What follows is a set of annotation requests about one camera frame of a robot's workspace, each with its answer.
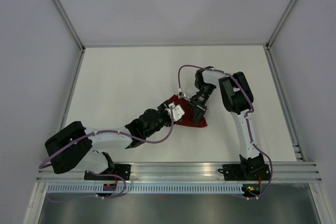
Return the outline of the dark red cloth napkin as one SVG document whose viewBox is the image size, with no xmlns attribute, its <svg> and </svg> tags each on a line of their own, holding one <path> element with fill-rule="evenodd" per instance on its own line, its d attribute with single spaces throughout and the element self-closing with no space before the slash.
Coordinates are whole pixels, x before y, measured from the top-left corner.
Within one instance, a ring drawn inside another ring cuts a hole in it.
<svg viewBox="0 0 336 224">
<path fill-rule="evenodd" d="M 202 117 L 197 124 L 194 122 L 192 110 L 185 98 L 178 98 L 175 94 L 168 99 L 168 102 L 174 102 L 176 105 L 180 105 L 185 112 L 182 118 L 177 122 L 177 125 L 197 128 L 207 127 L 207 122 L 204 117 Z"/>
</svg>

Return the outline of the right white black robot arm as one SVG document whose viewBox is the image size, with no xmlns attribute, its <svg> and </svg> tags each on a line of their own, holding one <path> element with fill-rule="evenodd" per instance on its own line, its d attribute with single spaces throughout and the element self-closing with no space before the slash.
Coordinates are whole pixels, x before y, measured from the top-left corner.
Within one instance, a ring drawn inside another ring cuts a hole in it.
<svg viewBox="0 0 336 224">
<path fill-rule="evenodd" d="M 218 172 L 226 181 L 266 181 L 271 179 L 271 165 L 265 163 L 268 156 L 257 146 L 251 114 L 254 112 L 254 97 L 244 73 L 222 73 L 213 67 L 198 69 L 195 74 L 197 93 L 188 104 L 192 111 L 192 122 L 199 124 L 207 111 L 206 103 L 218 88 L 224 108 L 235 122 L 240 154 L 239 164 L 223 164 Z"/>
</svg>

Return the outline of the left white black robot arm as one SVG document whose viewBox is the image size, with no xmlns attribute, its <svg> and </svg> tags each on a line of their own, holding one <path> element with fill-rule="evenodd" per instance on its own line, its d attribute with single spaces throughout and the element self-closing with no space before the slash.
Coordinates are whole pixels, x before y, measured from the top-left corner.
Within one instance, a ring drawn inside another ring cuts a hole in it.
<svg viewBox="0 0 336 224">
<path fill-rule="evenodd" d="M 106 152 L 109 148 L 123 150 L 143 143 L 163 127 L 173 128 L 184 115 L 175 103 L 162 103 L 157 109 L 147 109 L 131 123 L 116 129 L 93 129 L 74 121 L 45 142 L 48 157 L 39 168 L 52 167 L 55 174 L 73 169 L 88 170 L 108 180 L 114 176 L 114 163 Z"/>
</svg>

